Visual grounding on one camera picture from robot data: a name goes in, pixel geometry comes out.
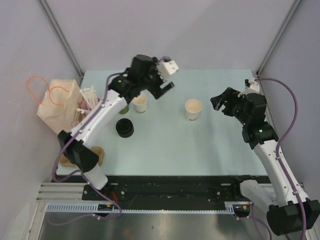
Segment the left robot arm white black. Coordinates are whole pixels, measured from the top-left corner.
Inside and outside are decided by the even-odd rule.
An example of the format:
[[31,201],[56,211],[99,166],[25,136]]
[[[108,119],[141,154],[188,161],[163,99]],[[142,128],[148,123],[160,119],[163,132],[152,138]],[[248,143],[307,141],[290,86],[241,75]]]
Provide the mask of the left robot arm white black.
[[99,157],[91,150],[100,130],[142,91],[149,91],[159,99],[174,87],[172,82],[165,87],[162,84],[178,70],[176,62],[168,56],[157,59],[136,55],[125,71],[107,77],[104,97],[93,110],[70,132],[62,130],[58,134],[61,153],[94,186],[93,194],[98,199],[105,200],[111,193],[108,178],[98,164]]

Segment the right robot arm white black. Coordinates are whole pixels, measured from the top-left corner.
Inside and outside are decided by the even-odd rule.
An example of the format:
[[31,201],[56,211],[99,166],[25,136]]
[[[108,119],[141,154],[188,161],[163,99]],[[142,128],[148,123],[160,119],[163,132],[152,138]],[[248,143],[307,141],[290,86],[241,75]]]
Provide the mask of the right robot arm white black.
[[224,107],[224,115],[235,117],[241,123],[243,140],[262,162],[274,191],[266,191],[246,175],[230,188],[231,196],[237,201],[248,198],[263,210],[275,235],[295,232],[304,235],[319,217],[320,203],[311,200],[302,189],[277,147],[279,138],[266,121],[266,97],[255,90],[240,93],[228,87],[210,102],[214,110]]

